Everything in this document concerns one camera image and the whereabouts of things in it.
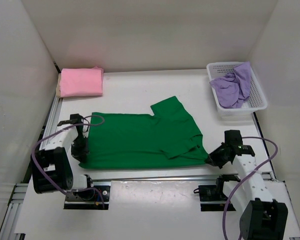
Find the pink t shirt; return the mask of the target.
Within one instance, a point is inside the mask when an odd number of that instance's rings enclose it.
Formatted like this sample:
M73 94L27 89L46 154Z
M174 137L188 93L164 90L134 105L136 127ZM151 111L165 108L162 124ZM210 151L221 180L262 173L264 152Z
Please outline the pink t shirt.
M64 68L60 73L61 98L99 97L103 95L104 70L93 68Z

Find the beige t shirt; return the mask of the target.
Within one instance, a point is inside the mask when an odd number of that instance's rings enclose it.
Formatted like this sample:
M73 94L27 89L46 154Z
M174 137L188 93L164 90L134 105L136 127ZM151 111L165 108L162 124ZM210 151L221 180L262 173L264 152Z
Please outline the beige t shirt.
M55 88L55 96L57 98L61 98L60 82L61 82L61 74L58 75L57 85Z

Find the green t shirt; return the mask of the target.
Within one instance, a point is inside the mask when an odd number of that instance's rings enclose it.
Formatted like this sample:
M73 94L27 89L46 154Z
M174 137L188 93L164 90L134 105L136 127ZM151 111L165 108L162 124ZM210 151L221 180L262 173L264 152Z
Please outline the green t shirt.
M88 170L199 166L209 154L194 118L176 96L151 105L153 114L94 112L88 132Z

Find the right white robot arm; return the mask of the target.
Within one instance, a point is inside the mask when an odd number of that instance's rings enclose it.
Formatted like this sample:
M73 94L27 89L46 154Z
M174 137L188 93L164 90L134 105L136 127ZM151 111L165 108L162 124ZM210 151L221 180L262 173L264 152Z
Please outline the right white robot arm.
M222 232L227 238L226 219L229 206L240 213L239 239L282 240L286 229L288 208L277 201L266 187L262 166L270 162L277 150L264 162L257 164L250 145L243 143L239 130L226 130L224 142L209 154L207 164L222 168L231 163L237 175L222 174L216 180L214 193L225 200L222 214Z

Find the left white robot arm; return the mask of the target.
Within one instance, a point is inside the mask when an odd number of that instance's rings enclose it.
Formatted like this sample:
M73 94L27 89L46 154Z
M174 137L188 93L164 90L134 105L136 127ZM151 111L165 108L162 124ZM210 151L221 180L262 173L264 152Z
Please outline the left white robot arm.
M40 150L34 150L31 160L33 187L37 194L56 192L66 194L76 191L83 200L90 200L95 194L92 179L83 174L74 177L67 152L79 163L87 162L89 153L88 138L84 136L84 117L71 114L69 120L58 123L61 133L48 139Z

